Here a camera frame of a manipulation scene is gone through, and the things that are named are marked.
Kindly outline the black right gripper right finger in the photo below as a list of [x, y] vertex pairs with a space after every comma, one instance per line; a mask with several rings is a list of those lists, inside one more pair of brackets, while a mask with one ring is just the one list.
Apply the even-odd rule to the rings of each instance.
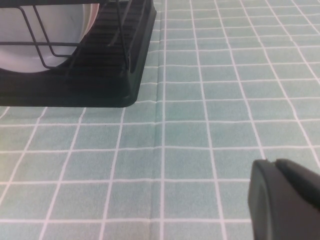
[[320, 176], [289, 159], [277, 159], [275, 166], [299, 193], [319, 193]]

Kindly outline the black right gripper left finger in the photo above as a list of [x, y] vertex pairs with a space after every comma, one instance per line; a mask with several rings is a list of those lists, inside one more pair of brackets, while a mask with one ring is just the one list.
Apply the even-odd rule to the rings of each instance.
[[255, 240], [318, 240], [320, 192], [298, 192], [275, 162], [255, 160], [248, 207]]

